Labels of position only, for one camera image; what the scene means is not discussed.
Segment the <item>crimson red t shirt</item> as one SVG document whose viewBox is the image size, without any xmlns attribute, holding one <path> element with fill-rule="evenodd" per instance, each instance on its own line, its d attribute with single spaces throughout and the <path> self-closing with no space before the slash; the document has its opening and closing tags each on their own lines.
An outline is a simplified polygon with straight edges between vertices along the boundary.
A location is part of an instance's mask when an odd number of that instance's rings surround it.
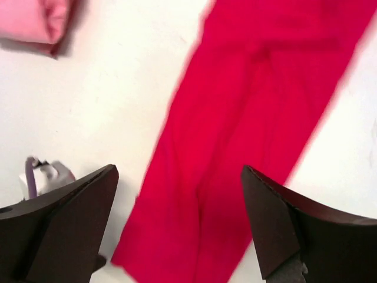
<svg viewBox="0 0 377 283">
<path fill-rule="evenodd" d="M 375 1 L 215 1 L 111 262 L 137 282 L 227 282 L 252 240 L 241 171 L 284 183 Z"/>
</svg>

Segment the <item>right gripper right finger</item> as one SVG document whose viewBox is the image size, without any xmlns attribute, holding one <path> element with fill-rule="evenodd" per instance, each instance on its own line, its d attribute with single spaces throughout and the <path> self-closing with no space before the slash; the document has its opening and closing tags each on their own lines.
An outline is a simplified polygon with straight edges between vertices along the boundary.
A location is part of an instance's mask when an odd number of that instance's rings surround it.
<svg viewBox="0 0 377 283">
<path fill-rule="evenodd" d="M 244 201 L 266 282 L 375 282 L 376 220 L 337 210 L 245 166 Z"/>
</svg>

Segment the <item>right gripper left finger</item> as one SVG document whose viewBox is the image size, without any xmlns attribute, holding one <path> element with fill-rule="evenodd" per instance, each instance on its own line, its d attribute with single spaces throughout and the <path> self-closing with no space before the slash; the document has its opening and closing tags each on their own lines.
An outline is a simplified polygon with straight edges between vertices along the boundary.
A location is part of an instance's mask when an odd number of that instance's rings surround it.
<svg viewBox="0 0 377 283">
<path fill-rule="evenodd" d="M 108 164 L 35 199 L 1 208 L 1 282 L 89 282 L 119 180 Z"/>
</svg>

